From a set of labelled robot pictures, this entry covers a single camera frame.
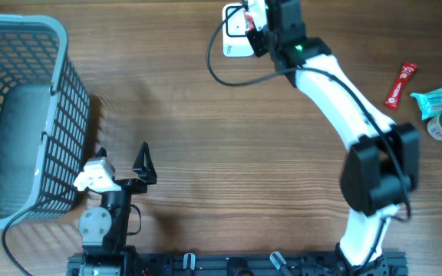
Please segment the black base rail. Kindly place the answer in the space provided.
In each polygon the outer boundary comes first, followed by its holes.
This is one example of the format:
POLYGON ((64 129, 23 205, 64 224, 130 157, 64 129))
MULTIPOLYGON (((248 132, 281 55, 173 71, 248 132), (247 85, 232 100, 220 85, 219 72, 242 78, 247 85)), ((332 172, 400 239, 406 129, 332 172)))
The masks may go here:
POLYGON ((67 275, 346 275, 345 265, 335 269, 330 251, 267 255, 140 254, 136 267, 126 269, 121 257, 68 259, 67 275))

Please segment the white barcode scanner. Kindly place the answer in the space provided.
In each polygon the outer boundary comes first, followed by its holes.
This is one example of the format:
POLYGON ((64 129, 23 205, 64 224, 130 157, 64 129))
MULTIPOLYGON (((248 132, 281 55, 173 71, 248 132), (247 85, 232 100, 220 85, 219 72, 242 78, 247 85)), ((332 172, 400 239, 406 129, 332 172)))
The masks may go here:
POLYGON ((228 58, 242 58, 254 55, 251 44, 246 37, 247 23, 244 9, 239 3, 229 3, 223 7, 223 54, 228 58))

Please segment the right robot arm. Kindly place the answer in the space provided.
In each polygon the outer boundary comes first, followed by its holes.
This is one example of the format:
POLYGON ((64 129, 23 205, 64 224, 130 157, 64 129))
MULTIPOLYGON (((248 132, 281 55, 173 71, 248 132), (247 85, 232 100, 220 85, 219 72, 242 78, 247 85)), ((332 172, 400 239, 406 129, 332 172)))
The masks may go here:
POLYGON ((409 195, 417 188, 419 134, 409 123, 396 124, 375 108, 345 76, 321 38, 298 37, 253 28, 246 32, 256 56, 270 54, 278 74, 308 96, 340 136, 347 157, 340 178, 350 207, 343 237, 336 245, 336 275, 390 275, 381 249, 398 211, 411 218, 409 195))

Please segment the mint toilet wipes pack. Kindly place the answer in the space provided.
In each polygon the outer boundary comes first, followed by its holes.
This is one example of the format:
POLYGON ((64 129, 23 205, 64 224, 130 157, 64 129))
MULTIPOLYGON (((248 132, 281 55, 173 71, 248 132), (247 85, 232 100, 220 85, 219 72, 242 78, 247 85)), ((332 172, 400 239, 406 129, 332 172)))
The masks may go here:
POLYGON ((412 93, 421 111, 421 119, 427 120, 442 112, 442 87, 425 94, 412 93))

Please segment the grey plastic laundry basket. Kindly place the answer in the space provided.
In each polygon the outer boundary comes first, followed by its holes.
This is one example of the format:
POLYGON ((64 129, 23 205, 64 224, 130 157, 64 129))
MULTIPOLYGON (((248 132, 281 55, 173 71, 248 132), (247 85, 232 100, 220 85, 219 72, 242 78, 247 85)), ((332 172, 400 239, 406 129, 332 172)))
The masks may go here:
POLYGON ((0 230, 72 209, 90 114, 65 27, 0 15, 0 230))

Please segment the red coffee stick sachet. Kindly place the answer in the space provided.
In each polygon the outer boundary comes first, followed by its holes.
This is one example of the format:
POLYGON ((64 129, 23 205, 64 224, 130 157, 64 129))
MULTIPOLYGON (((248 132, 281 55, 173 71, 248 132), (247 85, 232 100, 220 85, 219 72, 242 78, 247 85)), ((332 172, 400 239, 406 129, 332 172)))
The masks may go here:
POLYGON ((384 105, 392 110, 397 110, 403 89, 411 79, 412 75, 417 71, 417 65, 406 62, 402 65, 401 71, 388 94, 384 105))

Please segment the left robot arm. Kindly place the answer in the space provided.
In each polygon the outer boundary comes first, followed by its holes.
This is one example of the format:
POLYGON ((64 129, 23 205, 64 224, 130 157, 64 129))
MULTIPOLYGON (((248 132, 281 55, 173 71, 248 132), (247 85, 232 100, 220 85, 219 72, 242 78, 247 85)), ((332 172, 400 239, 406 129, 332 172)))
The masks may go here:
POLYGON ((127 237, 140 232, 128 230, 131 211, 139 209, 131 203, 132 196, 147 193, 147 187, 157 182, 148 143, 141 144, 132 171, 137 177, 116 179, 106 149, 100 148, 78 174, 74 186, 96 192, 101 203, 79 219, 83 252, 68 259, 68 275, 147 274, 136 248, 127 245, 127 237))

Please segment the red tissue pack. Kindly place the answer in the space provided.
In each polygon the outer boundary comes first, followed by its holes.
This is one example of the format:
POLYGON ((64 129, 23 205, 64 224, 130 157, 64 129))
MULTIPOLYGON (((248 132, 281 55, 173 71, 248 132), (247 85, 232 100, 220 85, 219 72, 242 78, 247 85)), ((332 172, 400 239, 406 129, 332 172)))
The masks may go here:
POLYGON ((246 23, 246 32, 256 29, 252 12, 245 10, 243 15, 246 23))

